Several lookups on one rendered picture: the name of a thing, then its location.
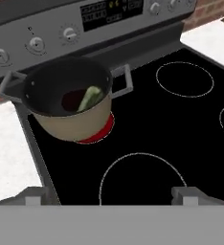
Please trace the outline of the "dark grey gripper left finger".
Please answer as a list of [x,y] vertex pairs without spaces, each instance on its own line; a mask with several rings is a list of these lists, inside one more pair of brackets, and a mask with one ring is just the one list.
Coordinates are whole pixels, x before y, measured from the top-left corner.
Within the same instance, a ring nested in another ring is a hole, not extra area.
[[43,197],[47,194],[47,189],[42,187],[27,187],[14,197],[1,200],[0,205],[23,205],[39,206]]

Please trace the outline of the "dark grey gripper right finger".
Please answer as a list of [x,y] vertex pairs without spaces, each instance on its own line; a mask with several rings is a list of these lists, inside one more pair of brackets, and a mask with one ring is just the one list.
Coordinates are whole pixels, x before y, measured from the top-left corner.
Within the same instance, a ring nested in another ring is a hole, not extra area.
[[221,206],[224,201],[208,196],[196,187],[173,187],[172,205],[182,206]]

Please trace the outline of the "dark avocado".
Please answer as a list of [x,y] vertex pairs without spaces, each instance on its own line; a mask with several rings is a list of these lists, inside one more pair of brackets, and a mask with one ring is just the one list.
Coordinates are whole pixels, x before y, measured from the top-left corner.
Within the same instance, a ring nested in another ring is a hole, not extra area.
[[61,105],[66,111],[74,112],[78,110],[79,104],[85,95],[85,89],[74,90],[66,93],[62,97]]

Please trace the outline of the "green cucumber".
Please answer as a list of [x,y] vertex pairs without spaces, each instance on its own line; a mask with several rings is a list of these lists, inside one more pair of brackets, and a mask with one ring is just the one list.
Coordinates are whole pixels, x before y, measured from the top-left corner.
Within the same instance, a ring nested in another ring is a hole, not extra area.
[[93,107],[103,96],[102,90],[97,86],[90,86],[81,100],[78,111],[84,111]]

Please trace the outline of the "black glass hob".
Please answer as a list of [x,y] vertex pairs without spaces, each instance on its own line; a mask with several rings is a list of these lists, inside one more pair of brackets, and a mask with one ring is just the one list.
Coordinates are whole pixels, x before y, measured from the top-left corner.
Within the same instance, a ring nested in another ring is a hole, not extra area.
[[[151,14],[152,3],[161,5]],[[29,109],[0,107],[0,165],[28,167],[21,188],[47,189],[52,205],[170,205],[173,187],[196,187],[224,201],[224,67],[180,40],[196,0],[0,0],[0,84],[69,57],[88,57],[112,73],[106,126],[79,142],[46,132]],[[63,37],[71,27],[73,41]],[[40,37],[42,52],[30,47]]]

